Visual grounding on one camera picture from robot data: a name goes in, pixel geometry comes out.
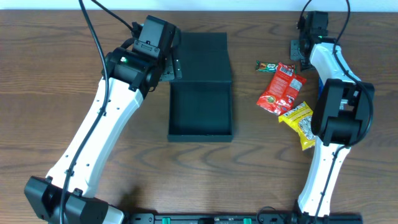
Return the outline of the green red KitKat bar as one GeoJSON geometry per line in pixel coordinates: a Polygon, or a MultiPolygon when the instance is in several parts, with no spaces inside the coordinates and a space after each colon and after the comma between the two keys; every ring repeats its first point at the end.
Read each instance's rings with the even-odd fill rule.
{"type": "Polygon", "coordinates": [[[261,61],[257,60],[255,70],[258,72],[274,73],[274,72],[276,72],[279,65],[282,65],[282,63],[281,62],[269,63],[269,62],[261,62],[261,61]]]}

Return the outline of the red snack packet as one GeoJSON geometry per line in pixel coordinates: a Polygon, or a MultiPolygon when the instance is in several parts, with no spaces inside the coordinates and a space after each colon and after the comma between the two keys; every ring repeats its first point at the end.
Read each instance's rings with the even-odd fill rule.
{"type": "Polygon", "coordinates": [[[279,62],[275,74],[256,104],[280,116],[293,108],[300,89],[307,79],[297,75],[295,65],[279,62]]]}

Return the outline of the black rectangular box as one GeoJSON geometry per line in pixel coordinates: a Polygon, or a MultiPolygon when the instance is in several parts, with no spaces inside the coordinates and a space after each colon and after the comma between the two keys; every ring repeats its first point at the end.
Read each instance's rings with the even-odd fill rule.
{"type": "Polygon", "coordinates": [[[176,49],[182,77],[170,82],[170,142],[233,140],[232,74],[224,32],[184,32],[176,49]]]}

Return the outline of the yellow sunflower seed packet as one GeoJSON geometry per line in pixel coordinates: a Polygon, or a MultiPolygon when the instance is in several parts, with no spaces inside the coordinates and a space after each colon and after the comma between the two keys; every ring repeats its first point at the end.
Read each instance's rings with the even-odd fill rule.
{"type": "Polygon", "coordinates": [[[299,135],[302,151],[315,145],[315,135],[311,128],[312,114],[311,107],[303,101],[294,109],[279,116],[280,123],[284,122],[299,135]]]}

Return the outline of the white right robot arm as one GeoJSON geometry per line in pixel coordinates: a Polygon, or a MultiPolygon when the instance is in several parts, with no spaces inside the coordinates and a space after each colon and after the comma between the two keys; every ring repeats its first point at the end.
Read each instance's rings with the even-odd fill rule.
{"type": "Polygon", "coordinates": [[[327,34],[301,30],[297,41],[301,61],[315,68],[323,85],[311,121],[315,152],[295,204],[297,223],[332,219],[330,200],[343,161],[373,121],[373,84],[362,82],[350,70],[338,40],[327,34]]]}

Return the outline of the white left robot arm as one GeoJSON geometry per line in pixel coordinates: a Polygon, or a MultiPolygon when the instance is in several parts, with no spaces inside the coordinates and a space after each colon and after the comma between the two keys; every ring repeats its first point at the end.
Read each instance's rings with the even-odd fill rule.
{"type": "Polygon", "coordinates": [[[62,157],[24,194],[47,223],[124,223],[126,214],[95,197],[106,161],[130,117],[159,82],[180,78],[177,49],[150,53],[134,46],[103,57],[95,99],[62,157]]]}

